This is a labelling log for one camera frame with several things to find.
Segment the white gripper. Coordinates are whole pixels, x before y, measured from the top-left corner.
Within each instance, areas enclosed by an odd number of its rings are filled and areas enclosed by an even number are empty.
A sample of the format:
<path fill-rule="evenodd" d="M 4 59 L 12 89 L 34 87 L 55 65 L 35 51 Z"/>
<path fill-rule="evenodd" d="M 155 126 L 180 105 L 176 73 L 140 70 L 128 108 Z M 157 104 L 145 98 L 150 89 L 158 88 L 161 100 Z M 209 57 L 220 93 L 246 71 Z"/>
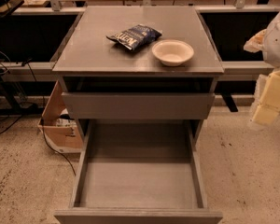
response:
<path fill-rule="evenodd" d="M 272 124 L 280 113 L 280 69 L 259 76 L 254 96 L 256 105 L 251 106 L 250 121 L 263 126 Z"/>

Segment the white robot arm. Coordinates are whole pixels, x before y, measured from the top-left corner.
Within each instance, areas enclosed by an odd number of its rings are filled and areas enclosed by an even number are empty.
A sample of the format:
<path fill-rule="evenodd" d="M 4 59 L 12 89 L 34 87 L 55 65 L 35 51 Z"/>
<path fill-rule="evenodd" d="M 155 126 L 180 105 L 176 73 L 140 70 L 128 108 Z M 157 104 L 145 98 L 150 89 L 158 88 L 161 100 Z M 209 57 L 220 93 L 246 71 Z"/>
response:
<path fill-rule="evenodd" d="M 260 129 L 271 125 L 280 114 L 280 11 L 266 29 L 252 36 L 245 44 L 248 52 L 261 51 L 263 60 L 274 67 L 268 76 L 259 76 L 257 87 L 263 84 L 263 90 L 255 91 L 258 98 L 252 105 L 249 125 Z"/>

